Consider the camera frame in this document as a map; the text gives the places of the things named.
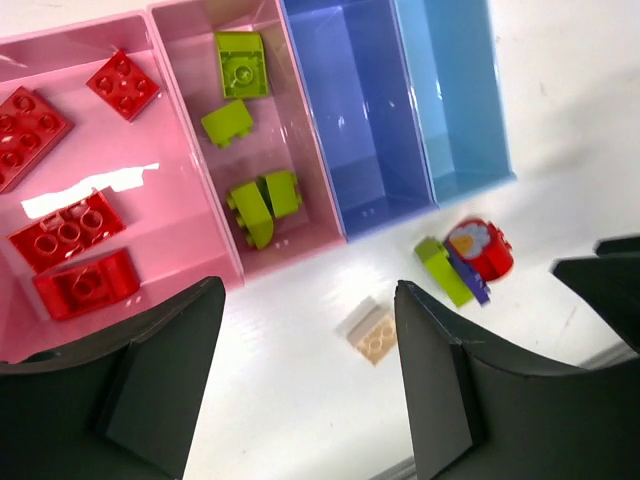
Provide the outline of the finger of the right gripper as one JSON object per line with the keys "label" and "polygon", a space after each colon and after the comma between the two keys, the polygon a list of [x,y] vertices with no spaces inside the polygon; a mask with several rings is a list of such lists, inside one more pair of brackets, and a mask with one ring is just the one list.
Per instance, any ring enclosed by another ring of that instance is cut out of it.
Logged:
{"label": "finger of the right gripper", "polygon": [[603,239],[591,257],[557,261],[552,274],[639,350],[639,237]]}

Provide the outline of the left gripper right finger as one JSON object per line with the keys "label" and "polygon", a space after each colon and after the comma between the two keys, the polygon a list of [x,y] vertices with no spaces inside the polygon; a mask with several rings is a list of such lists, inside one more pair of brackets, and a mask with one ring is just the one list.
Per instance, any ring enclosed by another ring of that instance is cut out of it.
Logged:
{"label": "left gripper right finger", "polygon": [[635,479],[639,362],[536,354],[400,281],[395,321],[421,479]]}

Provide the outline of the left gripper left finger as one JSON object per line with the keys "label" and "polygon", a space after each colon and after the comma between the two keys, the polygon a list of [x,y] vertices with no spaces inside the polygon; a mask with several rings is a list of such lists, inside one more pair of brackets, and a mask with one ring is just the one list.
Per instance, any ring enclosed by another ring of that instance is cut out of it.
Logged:
{"label": "left gripper left finger", "polygon": [[180,479],[222,323],[206,277],[81,339],[1,366],[5,479]]}

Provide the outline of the red curved lego brick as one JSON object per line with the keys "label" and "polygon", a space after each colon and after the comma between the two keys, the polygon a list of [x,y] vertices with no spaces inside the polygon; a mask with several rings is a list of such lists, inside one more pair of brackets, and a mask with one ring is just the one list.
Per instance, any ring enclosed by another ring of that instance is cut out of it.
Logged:
{"label": "red curved lego brick", "polygon": [[140,279],[126,249],[36,275],[33,284],[50,316],[69,320],[132,296]]}

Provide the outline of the purple lego plate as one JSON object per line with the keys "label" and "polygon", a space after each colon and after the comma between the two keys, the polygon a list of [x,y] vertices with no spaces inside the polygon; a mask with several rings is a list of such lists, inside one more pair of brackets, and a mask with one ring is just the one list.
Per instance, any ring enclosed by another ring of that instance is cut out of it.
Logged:
{"label": "purple lego plate", "polygon": [[478,303],[482,306],[489,303],[490,289],[480,274],[470,264],[466,263],[452,246],[448,243],[445,243],[444,246],[449,253],[449,262]]}

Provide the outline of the red flower lego brick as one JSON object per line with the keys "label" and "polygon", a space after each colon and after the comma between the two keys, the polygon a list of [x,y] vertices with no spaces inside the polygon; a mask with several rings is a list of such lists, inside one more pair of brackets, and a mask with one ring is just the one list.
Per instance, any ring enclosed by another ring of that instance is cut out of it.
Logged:
{"label": "red flower lego brick", "polygon": [[485,282],[509,273],[514,265],[512,246],[492,222],[472,217],[457,224],[446,236],[445,245],[473,267]]}

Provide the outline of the long green lego brick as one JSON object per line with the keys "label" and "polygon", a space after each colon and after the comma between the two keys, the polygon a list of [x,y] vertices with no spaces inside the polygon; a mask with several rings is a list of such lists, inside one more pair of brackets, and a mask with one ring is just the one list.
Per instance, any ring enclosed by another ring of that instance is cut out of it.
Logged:
{"label": "long green lego brick", "polygon": [[426,237],[414,251],[425,269],[456,307],[462,307],[474,299],[472,291],[450,262],[450,254],[444,244],[433,237]]}

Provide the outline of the green curved lego brick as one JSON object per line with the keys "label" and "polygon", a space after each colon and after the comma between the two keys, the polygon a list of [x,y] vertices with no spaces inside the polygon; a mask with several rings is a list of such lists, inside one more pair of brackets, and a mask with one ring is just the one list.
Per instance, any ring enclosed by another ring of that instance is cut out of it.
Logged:
{"label": "green curved lego brick", "polygon": [[273,217],[255,181],[232,188],[226,196],[247,243],[258,250],[269,245],[274,234]]}

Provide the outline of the long red lego brick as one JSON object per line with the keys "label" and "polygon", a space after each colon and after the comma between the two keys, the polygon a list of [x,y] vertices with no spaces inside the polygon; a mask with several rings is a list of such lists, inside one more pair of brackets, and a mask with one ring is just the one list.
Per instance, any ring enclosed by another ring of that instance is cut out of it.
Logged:
{"label": "long red lego brick", "polygon": [[23,86],[1,104],[1,193],[14,190],[68,135],[74,123]]}

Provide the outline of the green square lego brick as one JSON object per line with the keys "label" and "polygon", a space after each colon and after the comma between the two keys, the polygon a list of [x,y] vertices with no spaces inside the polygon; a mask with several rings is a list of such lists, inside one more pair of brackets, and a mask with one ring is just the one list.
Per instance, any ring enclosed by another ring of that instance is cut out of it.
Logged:
{"label": "green square lego brick", "polygon": [[210,142],[218,148],[227,148],[235,137],[245,137],[254,125],[245,102],[233,100],[225,106],[205,115],[200,120]]}

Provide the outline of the red square lego brick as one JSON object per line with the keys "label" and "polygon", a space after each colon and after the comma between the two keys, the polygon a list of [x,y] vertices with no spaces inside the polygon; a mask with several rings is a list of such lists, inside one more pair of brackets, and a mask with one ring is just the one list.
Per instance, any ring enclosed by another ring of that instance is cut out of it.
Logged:
{"label": "red square lego brick", "polygon": [[86,85],[128,122],[160,93],[159,85],[122,50],[91,76]]}

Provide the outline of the green printed lego brick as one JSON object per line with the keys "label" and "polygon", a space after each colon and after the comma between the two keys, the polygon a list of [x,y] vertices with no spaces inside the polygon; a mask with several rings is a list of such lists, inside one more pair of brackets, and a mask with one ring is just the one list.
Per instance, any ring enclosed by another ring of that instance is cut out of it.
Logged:
{"label": "green printed lego brick", "polygon": [[253,31],[215,33],[223,97],[252,99],[269,96],[262,37]]}

